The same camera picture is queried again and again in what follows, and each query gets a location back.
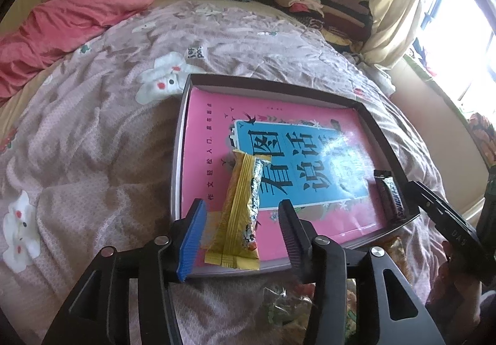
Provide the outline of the dark shallow cardboard box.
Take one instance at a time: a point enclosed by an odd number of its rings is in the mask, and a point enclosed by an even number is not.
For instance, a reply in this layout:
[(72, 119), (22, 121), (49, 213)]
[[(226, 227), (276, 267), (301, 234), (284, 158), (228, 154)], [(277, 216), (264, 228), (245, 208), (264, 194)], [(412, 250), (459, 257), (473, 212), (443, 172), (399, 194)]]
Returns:
[(220, 220), (234, 150), (271, 159), (261, 177), (255, 230), (262, 273), (289, 266), (277, 215), (284, 199), (319, 234), (348, 249), (368, 245), (419, 216), (419, 208), (402, 197), (398, 211), (386, 205), (375, 172), (390, 172), (397, 188), (407, 177), (362, 103), (280, 82), (192, 74), (177, 121), (171, 215), (182, 217), (195, 199), (206, 202), (195, 277), (235, 275), (232, 268), (204, 260)]

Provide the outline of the yellow Alpenliebe candy pack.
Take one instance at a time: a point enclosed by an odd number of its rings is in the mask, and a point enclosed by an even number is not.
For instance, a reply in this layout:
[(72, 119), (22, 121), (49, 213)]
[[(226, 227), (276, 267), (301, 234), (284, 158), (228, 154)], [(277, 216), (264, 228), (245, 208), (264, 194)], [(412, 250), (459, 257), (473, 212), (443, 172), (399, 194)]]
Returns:
[(260, 258), (255, 231), (261, 202), (261, 178), (272, 157), (239, 150), (234, 150), (233, 155), (235, 165), (221, 218), (204, 262), (228, 269), (258, 270)]

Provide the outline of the pink and blue book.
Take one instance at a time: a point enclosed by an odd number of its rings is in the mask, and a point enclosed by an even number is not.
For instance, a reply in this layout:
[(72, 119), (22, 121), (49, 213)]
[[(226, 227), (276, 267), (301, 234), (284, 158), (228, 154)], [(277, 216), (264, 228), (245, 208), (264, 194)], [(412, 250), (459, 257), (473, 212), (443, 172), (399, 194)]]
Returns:
[(287, 254), (277, 220), (288, 199), (320, 234), (348, 243), (386, 226), (373, 171), (377, 157), (349, 108), (275, 100), (189, 94), (182, 160), (182, 207), (205, 200), (209, 215), (200, 248), (211, 244), (234, 165), (233, 151), (269, 155), (261, 178), (256, 242), (263, 266)]

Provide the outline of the Snickers chocolate bar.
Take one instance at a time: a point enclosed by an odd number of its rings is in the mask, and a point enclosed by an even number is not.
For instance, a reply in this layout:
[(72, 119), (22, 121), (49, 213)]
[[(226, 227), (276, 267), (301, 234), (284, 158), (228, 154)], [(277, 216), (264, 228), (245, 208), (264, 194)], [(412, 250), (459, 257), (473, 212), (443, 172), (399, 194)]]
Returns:
[(373, 175), (387, 219), (396, 222), (406, 220), (407, 213), (392, 172), (375, 170)]

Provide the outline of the clear pack brown rice cakes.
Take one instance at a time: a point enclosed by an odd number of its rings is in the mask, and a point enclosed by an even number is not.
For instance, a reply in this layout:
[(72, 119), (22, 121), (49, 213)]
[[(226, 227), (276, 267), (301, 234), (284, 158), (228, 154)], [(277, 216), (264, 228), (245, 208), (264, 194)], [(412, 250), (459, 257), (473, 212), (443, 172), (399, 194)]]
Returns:
[(302, 344), (314, 308), (315, 283), (271, 285), (263, 290), (263, 308), (283, 344)]

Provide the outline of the orange bread pack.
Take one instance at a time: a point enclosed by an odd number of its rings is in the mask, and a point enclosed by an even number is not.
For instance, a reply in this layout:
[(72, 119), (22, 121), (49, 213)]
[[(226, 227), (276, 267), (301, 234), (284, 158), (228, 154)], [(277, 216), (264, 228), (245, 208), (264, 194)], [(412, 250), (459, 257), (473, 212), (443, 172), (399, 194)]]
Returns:
[(406, 280), (410, 283), (414, 283), (414, 277), (410, 269), (409, 262), (407, 260), (407, 254), (403, 245), (401, 237), (394, 236), (386, 238), (382, 241), (382, 246), (386, 253), (391, 257), (392, 261), (398, 266), (398, 269), (403, 273)]

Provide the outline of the pile of folded clothes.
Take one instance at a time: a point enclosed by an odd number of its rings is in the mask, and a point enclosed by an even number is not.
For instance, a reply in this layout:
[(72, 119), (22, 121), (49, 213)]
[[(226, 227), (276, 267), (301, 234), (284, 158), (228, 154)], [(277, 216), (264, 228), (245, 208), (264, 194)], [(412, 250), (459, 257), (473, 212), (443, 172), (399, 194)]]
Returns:
[(279, 10), (315, 29), (340, 53), (358, 53), (372, 34), (366, 0), (273, 0)]

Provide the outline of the cream curtain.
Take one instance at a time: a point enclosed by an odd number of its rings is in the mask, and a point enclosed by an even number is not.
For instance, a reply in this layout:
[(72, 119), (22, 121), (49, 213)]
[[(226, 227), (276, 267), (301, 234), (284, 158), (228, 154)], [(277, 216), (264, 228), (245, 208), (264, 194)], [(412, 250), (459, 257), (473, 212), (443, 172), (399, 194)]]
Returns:
[(370, 0), (372, 33), (361, 54), (371, 66), (391, 69), (414, 42), (423, 0)]

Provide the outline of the pink blanket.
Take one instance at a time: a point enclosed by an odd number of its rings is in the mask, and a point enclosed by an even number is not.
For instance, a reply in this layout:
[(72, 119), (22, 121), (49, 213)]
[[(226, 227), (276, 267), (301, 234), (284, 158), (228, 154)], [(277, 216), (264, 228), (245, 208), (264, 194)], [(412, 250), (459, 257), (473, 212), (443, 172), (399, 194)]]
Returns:
[(1, 101), (38, 73), (154, 0), (46, 0), (1, 37)]

